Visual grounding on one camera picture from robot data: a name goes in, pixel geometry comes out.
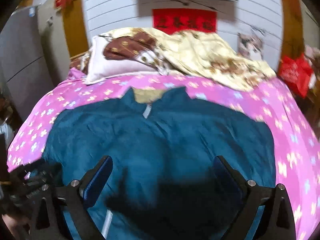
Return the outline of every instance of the refrigerator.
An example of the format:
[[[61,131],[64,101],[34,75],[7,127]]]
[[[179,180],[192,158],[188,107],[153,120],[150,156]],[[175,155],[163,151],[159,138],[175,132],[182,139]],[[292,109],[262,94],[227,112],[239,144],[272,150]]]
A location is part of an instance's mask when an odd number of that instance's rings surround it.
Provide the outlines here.
[[[0,33],[0,87],[25,121],[54,86],[38,31],[37,7],[16,10]]]

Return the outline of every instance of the teal jacket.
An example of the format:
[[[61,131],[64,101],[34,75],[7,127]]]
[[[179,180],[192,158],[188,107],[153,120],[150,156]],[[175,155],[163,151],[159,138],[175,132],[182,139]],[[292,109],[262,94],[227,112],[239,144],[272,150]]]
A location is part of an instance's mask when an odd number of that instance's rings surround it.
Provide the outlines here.
[[[215,177],[217,155],[246,179],[275,186],[274,143],[265,123],[191,99],[184,87],[165,92],[145,118],[146,108],[129,89],[121,99],[63,111],[47,139],[43,158],[62,164],[64,184],[80,179],[103,155],[112,157],[112,174],[89,209],[100,230],[107,210],[113,213],[108,240],[221,238],[240,207]]]

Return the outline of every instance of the pillow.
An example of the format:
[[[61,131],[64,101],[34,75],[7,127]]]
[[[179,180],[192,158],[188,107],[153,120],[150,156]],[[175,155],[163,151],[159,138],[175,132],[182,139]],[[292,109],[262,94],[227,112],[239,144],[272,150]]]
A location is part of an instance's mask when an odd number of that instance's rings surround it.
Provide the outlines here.
[[[117,76],[124,73],[139,71],[154,72],[155,69],[143,63],[132,60],[106,60],[103,51],[109,41],[105,37],[95,36],[90,48],[91,57],[88,65],[88,75],[85,84],[91,85],[102,81],[104,78]]]

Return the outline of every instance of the floral bed sheet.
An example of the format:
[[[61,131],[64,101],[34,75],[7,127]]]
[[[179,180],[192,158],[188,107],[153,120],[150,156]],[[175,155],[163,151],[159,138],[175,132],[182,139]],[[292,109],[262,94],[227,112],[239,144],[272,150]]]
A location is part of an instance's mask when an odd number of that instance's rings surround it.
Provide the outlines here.
[[[83,73],[73,68],[67,80],[36,104],[20,128],[9,147],[9,170],[41,157],[49,131],[64,109],[120,98],[129,87],[179,86],[186,86],[191,98],[241,111],[270,127],[275,143],[276,182],[283,183],[289,193],[297,239],[308,239],[320,221],[320,146],[287,86],[277,78],[261,82],[252,92],[235,91],[201,77],[156,74],[119,76],[87,86]]]

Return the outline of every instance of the blue grip pad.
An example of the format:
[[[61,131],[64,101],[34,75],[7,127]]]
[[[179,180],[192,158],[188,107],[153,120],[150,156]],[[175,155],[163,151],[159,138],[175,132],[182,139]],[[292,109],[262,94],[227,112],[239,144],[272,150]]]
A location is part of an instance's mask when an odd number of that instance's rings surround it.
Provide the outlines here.
[[[93,207],[110,177],[113,168],[113,161],[108,156],[100,166],[92,180],[83,191],[83,205],[85,208]]]
[[[215,157],[213,160],[213,170],[229,200],[237,206],[242,205],[244,197],[243,192],[237,182],[233,179],[232,174],[218,157]]]

